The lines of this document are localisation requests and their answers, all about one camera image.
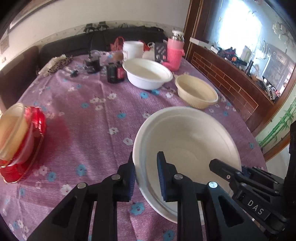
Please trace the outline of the black leather sofa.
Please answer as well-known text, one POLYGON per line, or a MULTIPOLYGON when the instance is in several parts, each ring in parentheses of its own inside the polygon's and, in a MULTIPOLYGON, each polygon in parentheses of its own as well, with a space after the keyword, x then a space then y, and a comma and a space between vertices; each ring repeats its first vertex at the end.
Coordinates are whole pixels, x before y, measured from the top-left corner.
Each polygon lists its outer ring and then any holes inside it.
POLYGON ((32 46, 19 54, 1 69, 1 107, 9 108, 17 103, 29 85, 53 57, 86 55, 90 50, 111 50, 118 37, 126 41, 141 40, 146 44, 162 42, 168 38, 158 27, 128 27, 83 33, 44 45, 32 46))

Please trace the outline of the red gold-rimmed plate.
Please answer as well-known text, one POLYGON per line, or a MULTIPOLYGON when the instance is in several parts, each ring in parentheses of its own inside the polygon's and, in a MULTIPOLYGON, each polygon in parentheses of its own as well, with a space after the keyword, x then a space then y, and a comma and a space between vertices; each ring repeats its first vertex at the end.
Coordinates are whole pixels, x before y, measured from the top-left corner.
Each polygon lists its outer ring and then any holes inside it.
POLYGON ((1 167, 1 178, 5 183, 23 180, 32 168, 46 133, 46 117, 41 107, 26 107, 29 129, 15 156, 7 166, 1 167))

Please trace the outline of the small black clip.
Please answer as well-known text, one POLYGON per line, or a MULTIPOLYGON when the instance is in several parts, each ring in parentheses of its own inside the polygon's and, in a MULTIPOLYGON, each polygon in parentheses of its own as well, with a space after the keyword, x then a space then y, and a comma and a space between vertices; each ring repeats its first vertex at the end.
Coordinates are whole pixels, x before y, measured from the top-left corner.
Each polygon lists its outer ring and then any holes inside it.
POLYGON ((78 76, 78 70, 73 70, 73 71, 71 71, 71 73, 70 73, 70 77, 71 78, 73 78, 73 77, 77 77, 78 76))

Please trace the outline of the wooden carved cabinet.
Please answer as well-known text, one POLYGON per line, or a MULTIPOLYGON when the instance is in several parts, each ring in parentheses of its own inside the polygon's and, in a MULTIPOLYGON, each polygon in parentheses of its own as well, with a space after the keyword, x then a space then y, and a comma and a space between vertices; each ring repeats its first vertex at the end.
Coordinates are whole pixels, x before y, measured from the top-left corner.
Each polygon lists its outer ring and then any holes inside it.
POLYGON ((206 24, 213 19, 210 11, 217 5, 217 1, 190 1, 184 27, 186 60, 230 100, 256 136, 282 107, 295 83, 289 83, 283 98, 273 102, 244 71, 206 47, 191 43, 190 38, 206 40, 206 24))

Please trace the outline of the framed wall painting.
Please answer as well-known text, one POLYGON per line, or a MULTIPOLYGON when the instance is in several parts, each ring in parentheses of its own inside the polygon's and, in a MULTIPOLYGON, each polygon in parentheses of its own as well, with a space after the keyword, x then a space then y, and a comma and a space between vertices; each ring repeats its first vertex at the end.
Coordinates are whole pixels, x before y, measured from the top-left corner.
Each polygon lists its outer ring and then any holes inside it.
POLYGON ((57 0, 32 0, 30 1, 13 19, 8 27, 8 32, 13 30, 26 18, 39 11, 40 9, 56 2, 57 0))

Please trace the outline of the beige bowl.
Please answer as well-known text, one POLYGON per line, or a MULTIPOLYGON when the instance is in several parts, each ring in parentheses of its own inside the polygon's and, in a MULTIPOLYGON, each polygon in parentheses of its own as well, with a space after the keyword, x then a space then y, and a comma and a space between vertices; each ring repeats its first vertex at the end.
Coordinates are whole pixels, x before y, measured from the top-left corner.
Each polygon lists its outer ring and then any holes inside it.
POLYGON ((17 153, 28 129, 30 111, 16 103, 1 115, 1 167, 7 166, 17 153))
POLYGON ((193 108, 205 109, 218 102, 216 90, 200 78, 183 74, 175 79, 175 85, 178 96, 193 108))

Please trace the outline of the pink knit-sleeved thermos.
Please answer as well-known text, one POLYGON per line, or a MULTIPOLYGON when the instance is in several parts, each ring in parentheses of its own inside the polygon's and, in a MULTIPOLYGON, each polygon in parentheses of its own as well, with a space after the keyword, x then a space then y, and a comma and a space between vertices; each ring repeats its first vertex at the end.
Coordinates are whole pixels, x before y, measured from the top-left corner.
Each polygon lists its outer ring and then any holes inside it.
POLYGON ((168 61, 163 62, 163 66, 172 72, 175 72, 180 68, 182 57, 185 56, 184 44, 184 33, 182 31, 172 30, 167 43, 168 61))

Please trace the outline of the brown cork-lid jar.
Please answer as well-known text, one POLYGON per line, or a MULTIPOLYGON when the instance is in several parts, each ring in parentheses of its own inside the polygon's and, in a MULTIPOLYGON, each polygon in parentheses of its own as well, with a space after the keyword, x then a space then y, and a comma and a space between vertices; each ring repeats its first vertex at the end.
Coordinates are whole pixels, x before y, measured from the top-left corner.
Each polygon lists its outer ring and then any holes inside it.
POLYGON ((113 60, 114 62, 120 62, 123 60, 123 53, 122 52, 115 52, 113 54, 113 60))

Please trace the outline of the black red-label jar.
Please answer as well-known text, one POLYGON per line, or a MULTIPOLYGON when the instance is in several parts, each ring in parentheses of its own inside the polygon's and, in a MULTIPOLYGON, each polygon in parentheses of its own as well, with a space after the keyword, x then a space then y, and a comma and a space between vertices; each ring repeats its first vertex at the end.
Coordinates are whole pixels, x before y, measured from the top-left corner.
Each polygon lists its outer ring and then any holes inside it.
POLYGON ((112 84, 121 83, 125 80, 125 70, 120 61, 109 63, 106 66, 107 81, 112 84))

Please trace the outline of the white gloves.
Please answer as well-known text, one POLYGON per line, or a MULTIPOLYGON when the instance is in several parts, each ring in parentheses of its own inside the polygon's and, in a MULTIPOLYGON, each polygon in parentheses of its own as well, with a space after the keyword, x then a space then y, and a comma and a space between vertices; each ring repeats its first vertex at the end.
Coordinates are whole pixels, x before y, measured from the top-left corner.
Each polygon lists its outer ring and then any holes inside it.
POLYGON ((62 54, 58 57, 53 57, 39 72, 39 75, 47 76, 49 74, 49 70, 60 60, 66 58, 65 54, 62 54))

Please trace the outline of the white bowl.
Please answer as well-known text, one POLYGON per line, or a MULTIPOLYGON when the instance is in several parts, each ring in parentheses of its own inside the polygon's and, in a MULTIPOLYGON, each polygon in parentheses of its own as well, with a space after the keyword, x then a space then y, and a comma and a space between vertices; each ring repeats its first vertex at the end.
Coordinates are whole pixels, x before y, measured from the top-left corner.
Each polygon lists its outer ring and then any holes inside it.
POLYGON ((165 219, 177 221, 177 203, 163 200, 157 170, 157 153, 179 173, 194 182, 215 181, 229 195, 229 183, 209 169, 218 159, 241 170, 236 145, 227 130, 209 114, 187 107, 170 107, 152 114, 137 132, 132 159, 137 184, 149 205, 165 219))
POLYGON ((143 90, 155 90, 172 80, 173 74, 165 66, 147 59, 128 59, 122 64, 129 82, 143 90))

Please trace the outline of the leopard print cloth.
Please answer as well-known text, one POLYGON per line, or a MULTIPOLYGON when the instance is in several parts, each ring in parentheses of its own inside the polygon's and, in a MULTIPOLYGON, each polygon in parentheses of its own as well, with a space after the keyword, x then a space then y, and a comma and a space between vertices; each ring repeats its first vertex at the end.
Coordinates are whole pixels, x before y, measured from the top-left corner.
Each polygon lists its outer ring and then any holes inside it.
POLYGON ((72 56, 70 57, 66 56, 66 57, 60 58, 59 60, 56 60, 54 64, 48 69, 48 73, 53 74, 57 72, 58 70, 62 69, 63 67, 71 63, 72 60, 73 60, 72 56))

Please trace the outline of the black phone stand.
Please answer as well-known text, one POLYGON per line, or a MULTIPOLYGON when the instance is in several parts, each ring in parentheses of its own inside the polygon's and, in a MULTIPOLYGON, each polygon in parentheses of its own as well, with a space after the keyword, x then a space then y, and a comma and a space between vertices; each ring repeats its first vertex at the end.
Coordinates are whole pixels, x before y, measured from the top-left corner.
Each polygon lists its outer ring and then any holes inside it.
POLYGON ((158 63, 168 61, 167 44, 156 42, 154 45, 154 60, 158 63))

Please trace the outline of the red plastic bag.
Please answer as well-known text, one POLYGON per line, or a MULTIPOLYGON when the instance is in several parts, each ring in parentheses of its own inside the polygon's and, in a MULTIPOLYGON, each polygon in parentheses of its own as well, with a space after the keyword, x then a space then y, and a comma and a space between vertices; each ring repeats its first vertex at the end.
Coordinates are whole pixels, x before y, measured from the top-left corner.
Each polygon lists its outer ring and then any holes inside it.
POLYGON ((123 44, 125 40, 123 37, 119 36, 115 39, 113 44, 110 44, 111 51, 121 51, 123 49, 123 44))

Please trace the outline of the white plastic jar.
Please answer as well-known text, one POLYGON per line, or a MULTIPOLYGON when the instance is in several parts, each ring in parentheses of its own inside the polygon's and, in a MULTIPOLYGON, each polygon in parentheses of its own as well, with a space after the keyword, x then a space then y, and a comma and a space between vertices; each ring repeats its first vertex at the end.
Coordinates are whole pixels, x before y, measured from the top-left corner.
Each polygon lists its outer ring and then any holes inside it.
POLYGON ((142 58, 144 43, 141 41, 125 41, 122 47, 123 60, 142 58))

